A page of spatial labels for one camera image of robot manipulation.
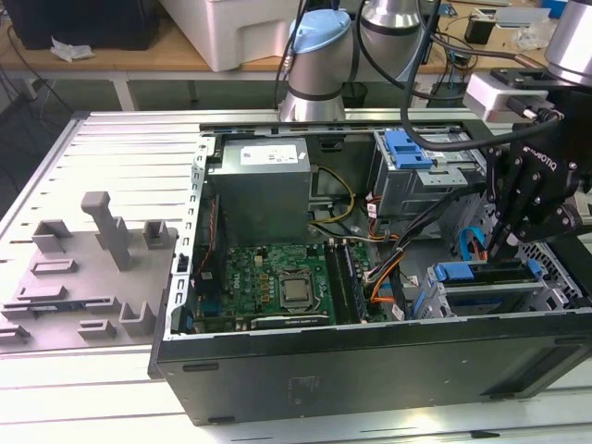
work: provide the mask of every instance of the blue plastic latch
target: blue plastic latch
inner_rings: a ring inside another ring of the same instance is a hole
[[[422,291],[422,293],[419,295],[419,298],[417,298],[417,301],[415,301],[415,304],[413,305],[413,309],[411,310],[410,319],[415,319],[415,317],[417,316],[417,311],[419,310],[419,307],[422,306],[422,302],[424,301],[425,298],[426,298],[426,292]]]
[[[385,131],[385,141],[398,169],[429,169],[434,165],[402,129]]]
[[[439,282],[444,282],[448,279],[475,279],[473,271],[468,264],[463,262],[454,262],[450,264],[438,264],[434,267],[436,278]]]
[[[528,259],[526,261],[526,265],[528,265],[528,268],[530,268],[530,271],[533,272],[533,275],[535,275],[537,279],[541,279],[543,277],[543,269],[535,259]]]
[[[444,282],[446,279],[448,279],[446,270],[442,265],[436,265],[434,267],[434,271],[436,272],[436,279],[438,280],[438,282]]]

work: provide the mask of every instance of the small black device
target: small black device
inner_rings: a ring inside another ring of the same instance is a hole
[[[495,24],[495,20],[490,18],[470,17],[464,33],[464,40],[467,43],[487,44]]]
[[[158,0],[6,0],[15,32],[27,49],[61,43],[148,49],[158,32]]]

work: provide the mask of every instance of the slotted metal surface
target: slotted metal surface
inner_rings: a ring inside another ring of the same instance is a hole
[[[86,191],[108,191],[111,213],[122,216],[128,228],[163,218],[180,229],[198,116],[167,113],[138,122],[97,114],[73,125],[0,240],[0,302],[11,298],[34,251],[31,235],[41,220],[63,219],[72,231],[96,229],[80,210]]]
[[[443,111],[442,118],[448,113]],[[254,114],[273,121],[272,113]],[[378,114],[397,118],[396,112]],[[352,116],[363,117],[359,112]],[[114,216],[124,216],[129,228],[141,227],[148,218],[165,218],[182,228],[197,125],[241,117],[253,119],[236,111],[226,116],[99,113],[68,125],[0,223],[0,302],[12,296],[10,286],[30,260],[31,234],[42,218],[60,217],[71,230],[95,229],[80,210],[86,191],[109,191]],[[475,430],[500,433],[495,442],[504,444],[592,441],[590,361],[531,400],[200,428],[192,425],[195,418],[186,416],[166,382],[148,379],[149,355],[150,347],[140,346],[0,357],[0,441],[121,442],[134,436],[138,442],[159,444],[171,438],[267,444],[470,442]]]

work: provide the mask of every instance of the black metal panel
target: black metal panel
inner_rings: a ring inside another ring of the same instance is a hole
[[[585,294],[582,306],[592,306],[592,274],[590,273],[590,252],[575,236],[562,236],[548,243],[570,277]]]
[[[564,314],[163,342],[158,366],[204,425],[525,398],[591,351]]]

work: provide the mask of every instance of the white cable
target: white cable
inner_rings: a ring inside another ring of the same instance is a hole
[[[39,121],[41,122],[43,127],[50,132],[51,132],[51,130],[49,128],[47,128],[47,125],[45,125],[45,122],[43,122],[43,111],[45,109],[45,105],[47,105],[47,101],[49,100],[49,94],[51,93],[50,88],[53,89],[56,86],[56,83],[57,83],[57,80],[54,80],[54,84],[49,85],[49,88],[47,88],[47,95],[45,96],[45,100],[43,100],[43,105],[41,105],[41,111],[39,113]]]

